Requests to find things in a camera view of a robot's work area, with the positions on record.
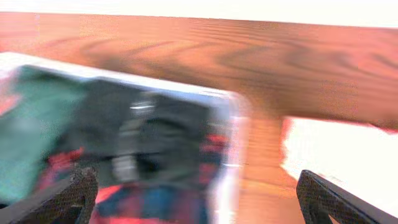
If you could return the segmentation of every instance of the plaid shirt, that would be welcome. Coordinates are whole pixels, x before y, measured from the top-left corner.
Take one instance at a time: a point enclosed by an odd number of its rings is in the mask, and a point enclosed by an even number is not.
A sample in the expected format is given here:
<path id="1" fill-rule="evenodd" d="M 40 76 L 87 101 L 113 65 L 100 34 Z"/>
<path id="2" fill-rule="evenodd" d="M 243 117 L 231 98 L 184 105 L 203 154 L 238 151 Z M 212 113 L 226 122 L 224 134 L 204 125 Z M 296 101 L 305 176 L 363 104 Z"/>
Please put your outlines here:
<path id="1" fill-rule="evenodd" d="M 225 137 L 207 135 L 201 148 L 198 190 L 177 190 L 170 187 L 145 189 L 137 184 L 99 189 L 90 223 L 208 223 L 206 189 L 220 169 L 225 145 Z M 72 162 L 82 153 L 83 149 L 79 149 L 50 157 L 49 166 L 39 180 L 38 190 L 65 178 L 72 168 Z"/>

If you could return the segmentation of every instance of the white wall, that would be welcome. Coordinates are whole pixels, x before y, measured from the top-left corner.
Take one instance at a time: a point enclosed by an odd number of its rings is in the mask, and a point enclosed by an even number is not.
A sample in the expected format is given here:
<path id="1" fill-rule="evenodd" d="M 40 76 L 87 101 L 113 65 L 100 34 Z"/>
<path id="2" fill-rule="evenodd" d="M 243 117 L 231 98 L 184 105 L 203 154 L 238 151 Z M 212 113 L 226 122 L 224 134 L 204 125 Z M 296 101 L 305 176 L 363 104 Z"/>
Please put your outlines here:
<path id="1" fill-rule="evenodd" d="M 398 27 L 398 0 L 0 0 L 0 11 Z"/>

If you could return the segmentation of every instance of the dark green cloth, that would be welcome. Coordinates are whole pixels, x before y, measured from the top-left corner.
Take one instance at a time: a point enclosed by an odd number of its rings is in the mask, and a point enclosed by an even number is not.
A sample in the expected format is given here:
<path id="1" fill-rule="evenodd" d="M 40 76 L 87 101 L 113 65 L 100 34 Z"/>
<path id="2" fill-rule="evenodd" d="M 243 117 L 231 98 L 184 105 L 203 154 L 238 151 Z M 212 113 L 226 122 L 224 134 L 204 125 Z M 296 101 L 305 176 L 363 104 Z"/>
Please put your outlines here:
<path id="1" fill-rule="evenodd" d="M 34 189 L 45 158 L 85 97 L 85 84 L 35 67 L 21 67 L 13 88 L 22 97 L 0 116 L 0 202 L 14 203 Z"/>

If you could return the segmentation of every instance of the wood grain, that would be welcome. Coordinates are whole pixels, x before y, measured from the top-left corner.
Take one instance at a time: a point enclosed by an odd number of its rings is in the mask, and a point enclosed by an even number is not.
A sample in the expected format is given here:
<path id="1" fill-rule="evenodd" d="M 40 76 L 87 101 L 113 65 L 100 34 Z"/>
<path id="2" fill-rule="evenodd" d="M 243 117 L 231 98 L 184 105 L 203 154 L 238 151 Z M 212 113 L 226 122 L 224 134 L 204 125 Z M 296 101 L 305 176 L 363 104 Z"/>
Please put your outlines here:
<path id="1" fill-rule="evenodd" d="M 398 30 L 172 17 L 0 14 L 0 51 L 236 91 L 252 104 L 238 223 L 303 223 L 281 117 L 396 127 Z"/>

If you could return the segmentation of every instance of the fabric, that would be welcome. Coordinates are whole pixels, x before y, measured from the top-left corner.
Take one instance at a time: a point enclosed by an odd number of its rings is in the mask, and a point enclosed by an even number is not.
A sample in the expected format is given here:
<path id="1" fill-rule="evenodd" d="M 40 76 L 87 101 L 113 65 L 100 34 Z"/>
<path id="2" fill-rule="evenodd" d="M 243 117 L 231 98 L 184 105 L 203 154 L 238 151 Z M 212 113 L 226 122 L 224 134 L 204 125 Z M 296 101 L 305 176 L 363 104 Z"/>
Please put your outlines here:
<path id="1" fill-rule="evenodd" d="M 206 190 L 220 171 L 226 139 L 208 134 L 200 148 L 200 169 L 195 176 L 194 189 L 171 186 L 146 187 L 139 184 L 123 184 L 99 190 L 91 224 L 110 223 L 208 223 Z M 50 165 L 40 179 L 38 190 L 51 186 L 65 178 L 72 162 L 82 150 L 62 152 L 52 156 Z"/>
<path id="2" fill-rule="evenodd" d="M 98 169 L 102 187 L 127 181 L 118 178 L 113 163 L 126 154 L 133 155 L 131 164 L 136 164 L 132 169 L 137 169 L 137 175 L 131 179 L 139 179 L 140 184 L 194 187 L 200 144 L 208 131 L 208 107 L 164 95 L 149 96 L 104 80 L 89 83 L 88 89 L 75 122 L 54 153 L 83 148 L 77 162 Z"/>
<path id="3" fill-rule="evenodd" d="M 16 74 L 20 102 L 0 116 L 0 201 L 14 203 L 34 189 L 44 159 L 85 96 L 84 84 L 34 67 Z"/>

